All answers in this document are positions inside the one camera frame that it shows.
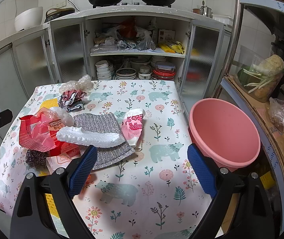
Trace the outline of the yellow packets on shelf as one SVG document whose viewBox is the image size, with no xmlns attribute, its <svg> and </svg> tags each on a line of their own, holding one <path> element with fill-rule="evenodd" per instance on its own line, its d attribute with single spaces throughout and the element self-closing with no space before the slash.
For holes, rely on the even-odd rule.
<svg viewBox="0 0 284 239">
<path fill-rule="evenodd" d="M 185 47 L 181 42 L 175 40 L 165 40 L 158 43 L 158 46 L 167 53 L 185 54 Z"/>
</svg>

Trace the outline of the stack of white bowls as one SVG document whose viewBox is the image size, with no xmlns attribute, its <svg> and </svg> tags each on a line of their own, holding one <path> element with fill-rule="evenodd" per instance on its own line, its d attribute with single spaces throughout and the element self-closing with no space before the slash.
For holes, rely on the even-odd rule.
<svg viewBox="0 0 284 239">
<path fill-rule="evenodd" d="M 98 80 L 111 80 L 114 75 L 114 66 L 106 60 L 95 64 Z"/>
</svg>

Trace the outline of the grey plastic bag on shelf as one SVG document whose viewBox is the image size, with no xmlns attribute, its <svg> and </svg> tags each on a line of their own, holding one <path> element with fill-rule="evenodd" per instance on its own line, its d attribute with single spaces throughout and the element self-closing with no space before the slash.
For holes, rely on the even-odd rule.
<svg viewBox="0 0 284 239">
<path fill-rule="evenodd" d="M 138 50 L 155 50 L 156 45 L 150 36 L 150 32 L 141 27 L 135 26 L 135 31 L 137 32 L 136 38 L 136 46 L 135 48 Z"/>
</svg>

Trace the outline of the clear bubble wrap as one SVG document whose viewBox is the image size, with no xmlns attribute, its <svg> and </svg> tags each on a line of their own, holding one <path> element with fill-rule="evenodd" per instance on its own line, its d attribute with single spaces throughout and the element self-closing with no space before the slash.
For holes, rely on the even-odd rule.
<svg viewBox="0 0 284 239">
<path fill-rule="evenodd" d="M 70 80 L 59 88 L 60 93 L 64 92 L 90 92 L 94 88 L 94 83 L 91 80 L 90 75 L 86 74 L 79 80 Z"/>
</svg>

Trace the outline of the red plastic snack bag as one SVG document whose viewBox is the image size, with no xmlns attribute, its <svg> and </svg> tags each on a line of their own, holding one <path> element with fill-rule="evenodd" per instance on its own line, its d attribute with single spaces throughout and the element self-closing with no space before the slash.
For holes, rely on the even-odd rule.
<svg viewBox="0 0 284 239">
<path fill-rule="evenodd" d="M 20 118 L 19 144 L 30 150 L 48 152 L 57 148 L 57 132 L 64 127 L 61 119 L 44 113 Z"/>
</svg>

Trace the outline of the white kitchen cabinet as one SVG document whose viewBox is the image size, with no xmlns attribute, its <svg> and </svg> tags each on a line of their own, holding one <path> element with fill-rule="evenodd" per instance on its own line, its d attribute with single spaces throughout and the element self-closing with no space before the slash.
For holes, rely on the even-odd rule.
<svg viewBox="0 0 284 239">
<path fill-rule="evenodd" d="M 156 49 L 138 50 L 135 26 L 150 32 Z M 95 64 L 137 68 L 142 59 L 176 66 L 174 82 L 184 112 L 211 97 L 222 78 L 231 29 L 192 12 L 146 5 L 89 9 L 16 32 L 0 40 L 0 109 L 17 115 L 35 88 L 88 74 Z M 181 42 L 185 54 L 167 53 L 158 43 Z"/>
</svg>

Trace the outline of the steel kettle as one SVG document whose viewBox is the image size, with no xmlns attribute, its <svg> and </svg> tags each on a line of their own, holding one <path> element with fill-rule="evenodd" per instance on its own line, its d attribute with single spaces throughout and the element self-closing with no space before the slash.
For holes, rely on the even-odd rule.
<svg viewBox="0 0 284 239">
<path fill-rule="evenodd" d="M 199 14 L 205 17 L 213 18 L 212 9 L 205 5 L 205 1 L 202 1 L 202 6 L 199 9 Z"/>
</svg>

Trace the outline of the yellow foam net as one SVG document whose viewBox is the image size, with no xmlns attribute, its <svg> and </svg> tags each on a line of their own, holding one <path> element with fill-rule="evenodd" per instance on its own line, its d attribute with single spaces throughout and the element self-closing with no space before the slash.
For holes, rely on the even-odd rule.
<svg viewBox="0 0 284 239">
<path fill-rule="evenodd" d="M 49 99 L 49 100 L 45 100 L 40 108 L 47 108 L 47 109 L 50 109 L 51 107 L 58 107 L 58 102 L 57 102 L 57 98 L 53 98 L 53 99 Z"/>
</svg>

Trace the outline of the pink plastic basin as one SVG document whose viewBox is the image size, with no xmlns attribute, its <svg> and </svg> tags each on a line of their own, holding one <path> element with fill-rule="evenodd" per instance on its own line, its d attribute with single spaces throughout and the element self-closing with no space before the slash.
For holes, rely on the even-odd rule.
<svg viewBox="0 0 284 239">
<path fill-rule="evenodd" d="M 215 98 L 196 102 L 190 111 L 192 141 L 201 153 L 230 171 L 252 164 L 261 142 L 253 121 L 237 106 Z"/>
</svg>

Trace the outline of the white patterned pot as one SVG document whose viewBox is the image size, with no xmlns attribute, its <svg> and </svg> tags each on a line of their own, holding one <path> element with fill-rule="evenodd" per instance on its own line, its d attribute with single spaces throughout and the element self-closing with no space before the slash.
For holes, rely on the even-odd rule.
<svg viewBox="0 0 284 239">
<path fill-rule="evenodd" d="M 139 67 L 138 77 L 140 80 L 150 80 L 152 75 L 151 67 L 148 65 L 142 65 Z"/>
</svg>

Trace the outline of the steel wool scrubber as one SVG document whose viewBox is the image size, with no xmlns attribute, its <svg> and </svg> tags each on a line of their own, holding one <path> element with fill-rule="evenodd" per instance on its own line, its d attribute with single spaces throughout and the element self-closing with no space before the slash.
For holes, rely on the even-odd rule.
<svg viewBox="0 0 284 239">
<path fill-rule="evenodd" d="M 48 152 L 40 152 L 36 150 L 27 150 L 26 152 L 26 164 L 32 169 L 45 169 L 46 158 L 49 157 Z"/>
</svg>

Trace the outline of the pink white wrapper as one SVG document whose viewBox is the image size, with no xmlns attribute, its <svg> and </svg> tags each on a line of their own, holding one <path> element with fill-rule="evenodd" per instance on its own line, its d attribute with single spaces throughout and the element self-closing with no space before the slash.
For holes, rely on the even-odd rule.
<svg viewBox="0 0 284 239">
<path fill-rule="evenodd" d="M 124 138 L 136 151 L 142 150 L 144 115 L 145 111 L 143 109 L 129 110 L 125 114 L 121 124 L 121 131 Z"/>
</svg>

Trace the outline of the red white paper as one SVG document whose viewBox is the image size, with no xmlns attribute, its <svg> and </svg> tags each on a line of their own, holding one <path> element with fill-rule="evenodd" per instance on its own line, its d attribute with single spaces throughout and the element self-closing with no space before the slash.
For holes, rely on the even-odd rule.
<svg viewBox="0 0 284 239">
<path fill-rule="evenodd" d="M 58 105 L 66 110 L 67 112 L 72 112 L 75 110 L 84 109 L 83 99 L 87 96 L 86 92 L 82 90 L 69 90 L 62 93 Z"/>
</svg>

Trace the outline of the white rice cooker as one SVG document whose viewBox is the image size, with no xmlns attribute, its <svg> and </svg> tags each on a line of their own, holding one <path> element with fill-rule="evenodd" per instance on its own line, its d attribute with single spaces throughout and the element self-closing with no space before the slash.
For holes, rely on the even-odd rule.
<svg viewBox="0 0 284 239">
<path fill-rule="evenodd" d="M 15 30 L 17 32 L 41 25 L 43 7 L 28 9 L 15 17 Z"/>
</svg>

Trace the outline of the white foam piece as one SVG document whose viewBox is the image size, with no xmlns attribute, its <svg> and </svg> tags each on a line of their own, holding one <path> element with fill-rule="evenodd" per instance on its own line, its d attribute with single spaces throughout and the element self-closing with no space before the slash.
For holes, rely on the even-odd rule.
<svg viewBox="0 0 284 239">
<path fill-rule="evenodd" d="M 57 133 L 58 141 L 97 148 L 112 148 L 123 144 L 126 139 L 118 133 L 99 133 L 86 131 L 82 127 L 62 127 Z"/>
</svg>

